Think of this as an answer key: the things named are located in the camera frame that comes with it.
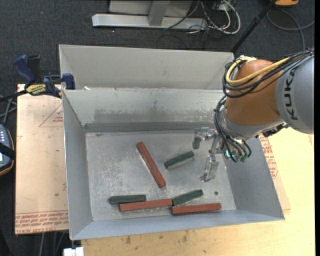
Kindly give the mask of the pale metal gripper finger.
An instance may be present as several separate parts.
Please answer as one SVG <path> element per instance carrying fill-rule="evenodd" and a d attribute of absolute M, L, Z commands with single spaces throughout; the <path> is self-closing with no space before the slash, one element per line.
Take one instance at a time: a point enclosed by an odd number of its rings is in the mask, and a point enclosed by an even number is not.
<path fill-rule="evenodd" d="M 208 155 L 204 165 L 204 172 L 200 177 L 200 180 L 203 183 L 214 180 L 216 178 L 218 167 L 219 162 L 217 161 L 216 156 L 214 154 Z"/>
<path fill-rule="evenodd" d="M 213 140 L 217 136 L 217 130 L 215 128 L 202 127 L 196 128 L 194 137 L 192 140 L 192 148 L 199 149 L 202 141 Z"/>

